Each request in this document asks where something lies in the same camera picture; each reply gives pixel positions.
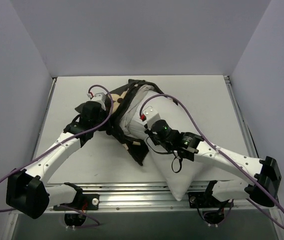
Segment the black pillowcase with beige flowers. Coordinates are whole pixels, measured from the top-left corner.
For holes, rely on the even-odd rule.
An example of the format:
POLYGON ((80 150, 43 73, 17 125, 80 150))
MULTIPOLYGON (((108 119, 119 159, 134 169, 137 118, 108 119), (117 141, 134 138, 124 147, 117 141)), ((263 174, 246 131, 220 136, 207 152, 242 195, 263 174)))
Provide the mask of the black pillowcase with beige flowers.
POLYGON ((128 83, 106 93, 106 119, 96 127, 83 127, 79 124, 79 113, 69 125, 69 130, 76 138, 80 139, 81 146, 92 139, 96 128, 100 132, 106 132, 119 141, 140 165, 143 165, 149 149, 143 140, 138 139, 128 132, 124 121, 134 116, 135 111, 144 98, 147 91, 154 91, 157 94, 164 92, 153 82, 139 79, 129 79, 128 83))

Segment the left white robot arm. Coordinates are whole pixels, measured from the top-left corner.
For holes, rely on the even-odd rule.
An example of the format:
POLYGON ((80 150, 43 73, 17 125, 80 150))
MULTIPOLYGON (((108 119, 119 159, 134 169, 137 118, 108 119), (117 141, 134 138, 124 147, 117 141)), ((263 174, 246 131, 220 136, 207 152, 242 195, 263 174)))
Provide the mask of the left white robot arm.
POLYGON ((108 117, 103 100, 84 103, 82 111, 60 134, 55 143, 38 160, 15 170, 8 177, 6 204, 32 219, 39 218, 47 208, 62 205, 76 210, 82 206, 84 194, 79 186, 65 182, 47 186, 56 170, 76 151, 81 149, 108 117))

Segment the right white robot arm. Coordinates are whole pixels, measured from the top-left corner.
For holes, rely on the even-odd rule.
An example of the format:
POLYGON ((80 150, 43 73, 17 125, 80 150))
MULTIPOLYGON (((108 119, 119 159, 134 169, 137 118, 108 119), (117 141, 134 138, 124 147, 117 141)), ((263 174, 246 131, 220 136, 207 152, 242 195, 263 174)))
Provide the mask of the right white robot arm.
POLYGON ((183 160, 203 163, 222 169, 240 178, 239 183, 213 181, 204 193, 204 202, 216 206, 236 198, 249 198, 264 207, 274 207, 282 180, 277 161, 248 157, 218 146, 211 146, 198 134, 179 132, 163 119, 145 124, 145 133, 155 146, 161 146, 166 155, 173 155, 181 165, 183 160))

